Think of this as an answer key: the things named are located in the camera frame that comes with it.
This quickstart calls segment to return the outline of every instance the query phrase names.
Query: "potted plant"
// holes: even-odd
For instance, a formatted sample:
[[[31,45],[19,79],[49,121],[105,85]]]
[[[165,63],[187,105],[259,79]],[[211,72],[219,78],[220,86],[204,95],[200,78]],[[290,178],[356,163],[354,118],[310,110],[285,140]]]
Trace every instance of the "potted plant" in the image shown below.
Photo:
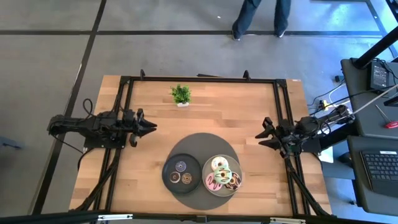
[[[189,90],[188,86],[181,87],[180,84],[177,87],[171,87],[172,95],[174,97],[174,102],[178,107],[188,106],[189,102],[191,102],[191,90]]]

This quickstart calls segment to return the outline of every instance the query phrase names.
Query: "black plate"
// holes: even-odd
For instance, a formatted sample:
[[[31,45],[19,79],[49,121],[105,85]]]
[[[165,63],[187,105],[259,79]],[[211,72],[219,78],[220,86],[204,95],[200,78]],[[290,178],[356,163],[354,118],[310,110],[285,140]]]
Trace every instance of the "black plate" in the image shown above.
[[[184,161],[187,165],[185,171],[180,173],[180,181],[176,184],[170,181],[170,175],[172,172],[176,172],[175,165],[179,161]],[[190,173],[192,181],[189,184],[184,184],[181,180],[182,175]],[[189,154],[177,154],[172,156],[166,161],[162,170],[162,179],[164,185],[169,191],[174,194],[187,194],[195,190],[201,182],[201,167],[199,162]]]

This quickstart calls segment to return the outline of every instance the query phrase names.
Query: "person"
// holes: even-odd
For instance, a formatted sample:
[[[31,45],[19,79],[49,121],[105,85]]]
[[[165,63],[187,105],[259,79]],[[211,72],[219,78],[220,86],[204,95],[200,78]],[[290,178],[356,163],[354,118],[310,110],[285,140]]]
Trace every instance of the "person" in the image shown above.
[[[261,0],[244,0],[241,12],[232,25],[232,38],[234,40],[240,40],[241,36],[247,31],[260,3]],[[276,0],[274,29],[277,37],[283,37],[285,34],[290,5],[291,0]]]

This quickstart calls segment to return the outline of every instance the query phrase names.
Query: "pink frosted donut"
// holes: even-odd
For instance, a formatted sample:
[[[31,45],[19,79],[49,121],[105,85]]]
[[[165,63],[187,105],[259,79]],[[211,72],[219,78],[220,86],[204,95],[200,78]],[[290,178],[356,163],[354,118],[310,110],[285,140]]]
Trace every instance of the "pink frosted donut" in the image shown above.
[[[205,184],[207,189],[211,191],[217,191],[222,188],[222,185],[217,183],[214,179],[214,173],[210,173],[209,175],[207,175]]]

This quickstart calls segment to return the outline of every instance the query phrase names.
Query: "donut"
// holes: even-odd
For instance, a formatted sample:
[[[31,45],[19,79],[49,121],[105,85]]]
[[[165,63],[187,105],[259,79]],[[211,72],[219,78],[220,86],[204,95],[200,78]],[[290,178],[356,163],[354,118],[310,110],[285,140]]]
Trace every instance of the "donut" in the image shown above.
[[[232,172],[227,166],[219,166],[214,171],[214,179],[219,184],[227,184],[232,179]]]
[[[225,185],[225,187],[228,190],[237,190],[241,186],[241,183],[241,177],[237,173],[232,172],[232,179]]]
[[[190,182],[192,182],[192,175],[190,173],[182,174],[181,181],[184,184],[190,184]]]
[[[172,172],[170,174],[170,181],[173,184],[176,184],[180,181],[180,173],[179,172]]]
[[[209,173],[209,175],[207,175],[205,185],[206,185],[207,189],[209,189],[211,191],[217,191],[217,190],[221,189],[223,186],[222,184],[219,184],[216,182],[216,180],[214,179],[213,172]]]
[[[180,161],[175,164],[175,169],[179,172],[184,172],[186,168],[187,165],[184,161]]]
[[[222,157],[222,156],[216,156],[212,161],[211,161],[211,169],[214,171],[217,169],[219,166],[226,166],[228,167],[228,161]]]

